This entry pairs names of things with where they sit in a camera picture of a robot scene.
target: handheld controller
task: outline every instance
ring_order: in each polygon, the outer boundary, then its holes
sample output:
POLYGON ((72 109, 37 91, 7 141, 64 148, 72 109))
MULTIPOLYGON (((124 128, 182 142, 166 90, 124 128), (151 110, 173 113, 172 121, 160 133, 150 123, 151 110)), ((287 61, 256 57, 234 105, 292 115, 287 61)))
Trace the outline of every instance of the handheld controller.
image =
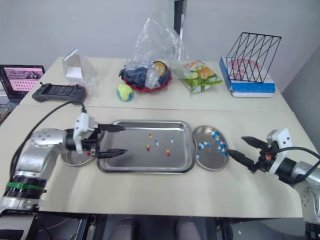
POLYGON ((53 85, 51 83, 42 84, 41 87, 32 94, 32 98, 38 102, 45 100, 79 101, 84 102, 86 89, 83 86, 75 85, 53 85))

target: rectangular stainless steel tray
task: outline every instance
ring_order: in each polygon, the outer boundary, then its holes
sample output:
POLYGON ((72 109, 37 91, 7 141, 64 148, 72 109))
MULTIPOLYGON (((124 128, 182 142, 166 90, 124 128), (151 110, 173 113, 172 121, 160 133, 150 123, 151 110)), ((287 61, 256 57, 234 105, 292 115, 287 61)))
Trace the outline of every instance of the rectangular stainless steel tray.
POLYGON ((98 159, 97 166, 101 171, 182 174, 194 167, 192 129, 186 122, 118 120, 113 124, 125 127, 125 130, 107 133, 101 141, 101 150, 128 151, 117 157, 98 159))

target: laptop screen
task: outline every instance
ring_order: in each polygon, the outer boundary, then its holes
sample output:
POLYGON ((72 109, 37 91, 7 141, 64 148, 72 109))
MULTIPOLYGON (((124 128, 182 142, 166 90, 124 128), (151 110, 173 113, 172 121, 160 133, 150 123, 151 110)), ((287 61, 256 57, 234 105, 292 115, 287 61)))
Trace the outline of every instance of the laptop screen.
POLYGON ((44 73, 40 65, 0 65, 0 81, 9 101, 20 102, 44 73))

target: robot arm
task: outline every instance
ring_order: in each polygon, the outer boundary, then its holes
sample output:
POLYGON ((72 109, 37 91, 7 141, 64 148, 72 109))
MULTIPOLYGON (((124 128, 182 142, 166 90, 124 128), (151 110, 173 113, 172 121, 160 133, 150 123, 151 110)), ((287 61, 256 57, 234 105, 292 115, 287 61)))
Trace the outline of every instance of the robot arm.
POLYGON ((302 215, 305 221, 306 235, 310 239, 320 239, 320 169, 306 162, 296 162, 287 158, 288 151, 283 148, 292 146, 287 128, 274 130, 267 136, 267 142, 255 137, 244 136, 242 139, 250 146, 261 149, 258 161, 247 158, 239 151, 227 152, 237 162, 245 165, 252 173, 257 170, 278 176, 279 180, 289 184, 300 196, 302 215))
POLYGON ((60 154, 77 151, 90 152, 97 158, 112 158, 124 154, 125 149, 100 151, 100 134, 119 132, 124 127, 112 124, 97 124, 93 117, 82 112, 74 129, 45 128, 30 137, 29 148, 18 159, 14 175, 7 183, 0 200, 0 215, 4 212, 33 212, 39 207, 57 158, 60 154))

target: white tabletop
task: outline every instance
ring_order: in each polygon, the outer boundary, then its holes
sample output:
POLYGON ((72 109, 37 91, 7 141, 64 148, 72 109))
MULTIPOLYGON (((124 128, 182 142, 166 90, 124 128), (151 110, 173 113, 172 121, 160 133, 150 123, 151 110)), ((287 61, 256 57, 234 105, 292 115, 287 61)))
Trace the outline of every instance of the white tabletop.
MULTIPOLYGON (((198 94, 190 94, 189 89, 177 79, 158 92, 140 93, 135 91, 129 102, 121 101, 116 88, 123 83, 118 74, 124 68, 125 59, 89 58, 98 73, 99 96, 87 99, 85 104, 92 107, 178 109, 178 110, 218 110, 218 111, 291 111, 288 104, 277 90, 272 98, 239 98, 231 96, 225 83, 214 86, 198 94)), ((207 61, 206 64, 223 79, 219 63, 207 61)), ((68 85, 65 78, 62 57, 59 57, 41 78, 42 83, 68 85)), ((61 102, 46 101, 39 103, 32 99, 32 94, 40 87, 38 83, 21 101, 22 105, 59 105, 61 102)))
MULTIPOLYGON (((0 127, 0 194, 9 177, 12 155, 28 131, 54 106, 19 105, 0 127)), ((219 129, 231 149, 256 160, 259 151, 240 137, 266 135, 289 128, 294 146, 315 150, 290 111, 202 111, 143 108, 88 107, 97 122, 115 120, 182 120, 194 129, 210 125, 219 129)), ((72 128, 80 107, 68 105, 54 113, 39 128, 72 128)), ((289 158, 315 163, 304 152, 292 151, 289 158)), ((186 174, 103 173, 95 162, 76 168, 59 158, 46 186, 41 210, 54 212, 211 216, 242 218, 301 217, 300 198, 295 190, 275 176, 251 174, 230 159, 225 169, 212 172, 195 165, 186 174)))

